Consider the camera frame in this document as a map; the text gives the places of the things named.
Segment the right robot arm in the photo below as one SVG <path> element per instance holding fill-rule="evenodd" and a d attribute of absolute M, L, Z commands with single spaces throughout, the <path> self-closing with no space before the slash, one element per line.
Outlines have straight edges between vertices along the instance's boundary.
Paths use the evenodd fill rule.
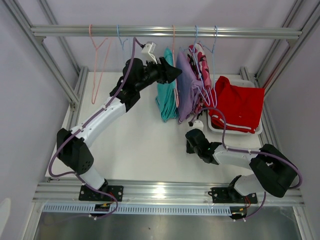
<path fill-rule="evenodd" d="M 250 175 L 236 176 L 229 184 L 227 195 L 233 202 L 261 192 L 282 198 L 299 176 L 296 166 L 271 144 L 254 149 L 228 147 L 222 142 L 209 142 L 200 129 L 188 131 L 185 138 L 186 152 L 196 154 L 207 164 L 230 165 L 252 171 Z"/>

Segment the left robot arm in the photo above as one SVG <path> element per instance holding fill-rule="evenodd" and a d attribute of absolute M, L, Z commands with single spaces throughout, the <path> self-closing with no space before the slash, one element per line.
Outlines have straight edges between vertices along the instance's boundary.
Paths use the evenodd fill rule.
<path fill-rule="evenodd" d="M 85 121 L 70 130 L 57 133 L 55 157 L 72 170 L 90 187 L 90 195 L 101 201 L 107 197 L 107 180 L 94 166 L 90 147 L 96 138 L 115 120 L 127 113 L 141 98 L 140 92 L 152 85 L 170 84 L 182 70 L 170 65 L 164 57 L 159 62 L 143 63 L 139 58 L 129 59 L 116 86 L 107 100 Z"/>

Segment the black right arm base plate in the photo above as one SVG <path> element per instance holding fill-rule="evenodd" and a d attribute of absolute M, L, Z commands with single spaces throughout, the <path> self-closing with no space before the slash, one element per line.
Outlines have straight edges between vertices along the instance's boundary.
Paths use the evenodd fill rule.
<path fill-rule="evenodd" d="M 228 187 L 212 187 L 208 193 L 215 204 L 257 204 L 258 198 L 255 193 L 247 196 L 240 195 L 234 189 Z"/>

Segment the pink wire hanger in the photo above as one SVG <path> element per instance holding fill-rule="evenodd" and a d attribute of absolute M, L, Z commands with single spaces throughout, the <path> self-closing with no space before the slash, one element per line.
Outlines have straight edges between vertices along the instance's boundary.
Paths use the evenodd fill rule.
<path fill-rule="evenodd" d="M 89 37 L 95 50 L 94 55 L 94 68 L 93 68 L 93 82 L 91 91 L 91 104 L 94 105 L 97 101 L 100 86 L 102 83 L 103 74 L 107 67 L 110 48 L 113 39 L 105 37 L 101 42 L 96 42 L 93 37 L 93 25 L 89 25 Z"/>

